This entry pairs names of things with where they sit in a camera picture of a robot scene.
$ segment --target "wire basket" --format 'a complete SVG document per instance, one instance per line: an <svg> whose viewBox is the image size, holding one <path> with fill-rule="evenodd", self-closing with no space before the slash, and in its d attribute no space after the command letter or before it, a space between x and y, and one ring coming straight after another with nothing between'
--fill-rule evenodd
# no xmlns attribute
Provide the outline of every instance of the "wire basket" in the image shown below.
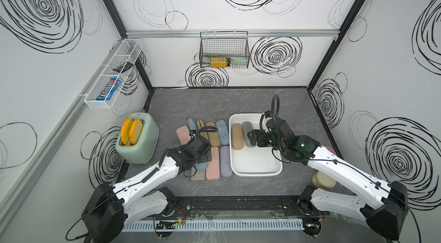
<svg viewBox="0 0 441 243"><path fill-rule="evenodd" d="M199 62L201 68L248 68L248 32L201 32Z"/></svg>
<svg viewBox="0 0 441 243"><path fill-rule="evenodd" d="M84 102L92 109L110 109L135 67L141 53L139 39L124 39L96 80Z"/></svg>

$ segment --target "black wire basket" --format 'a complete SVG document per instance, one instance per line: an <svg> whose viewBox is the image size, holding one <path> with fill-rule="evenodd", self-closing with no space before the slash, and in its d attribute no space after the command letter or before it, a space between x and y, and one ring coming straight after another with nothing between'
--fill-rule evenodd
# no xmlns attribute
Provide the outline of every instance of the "black wire basket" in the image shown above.
<svg viewBox="0 0 441 243"><path fill-rule="evenodd" d="M248 32L201 32L199 62L201 68L248 68Z"/></svg>

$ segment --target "vent grille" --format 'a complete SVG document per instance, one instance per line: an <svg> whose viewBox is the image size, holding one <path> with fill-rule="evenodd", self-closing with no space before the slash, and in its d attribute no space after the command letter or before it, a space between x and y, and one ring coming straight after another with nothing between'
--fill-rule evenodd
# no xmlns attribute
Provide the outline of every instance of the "vent grille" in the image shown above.
<svg viewBox="0 0 441 243"><path fill-rule="evenodd" d="M304 230L302 219L234 219L234 220L187 220L178 225L175 232L201 231L287 231ZM136 221L123 232L153 232L153 220Z"/></svg>

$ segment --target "yellow bottle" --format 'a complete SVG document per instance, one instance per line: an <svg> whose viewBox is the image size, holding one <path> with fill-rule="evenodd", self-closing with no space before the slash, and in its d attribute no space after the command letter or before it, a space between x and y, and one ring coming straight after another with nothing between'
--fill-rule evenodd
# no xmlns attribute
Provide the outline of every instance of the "yellow bottle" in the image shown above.
<svg viewBox="0 0 441 243"><path fill-rule="evenodd" d="M227 58L211 58L211 68L225 68L228 65Z"/></svg>

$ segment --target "gray marble surface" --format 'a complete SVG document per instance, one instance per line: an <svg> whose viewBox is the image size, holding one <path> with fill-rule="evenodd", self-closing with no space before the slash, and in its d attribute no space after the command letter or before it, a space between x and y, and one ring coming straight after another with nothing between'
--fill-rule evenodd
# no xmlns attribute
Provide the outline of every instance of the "gray marble surface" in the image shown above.
<svg viewBox="0 0 441 243"><path fill-rule="evenodd" d="M188 125L188 118L203 120L205 124L224 119L228 125L232 114L270 110L274 94L280 97L279 117L285 119L297 135L308 135L331 147L305 88L157 89L148 111L160 130L155 153L146 164L130 165L125 177L132 177L157 163L165 148L179 146L176 129ZM216 181L192 181L181 174L161 186L167 186L176 196L299 195L306 185L312 184L311 178L316 172L301 163L289 163L284 164L282 172L276 176L233 175ZM339 184L333 191L347 192Z"/></svg>

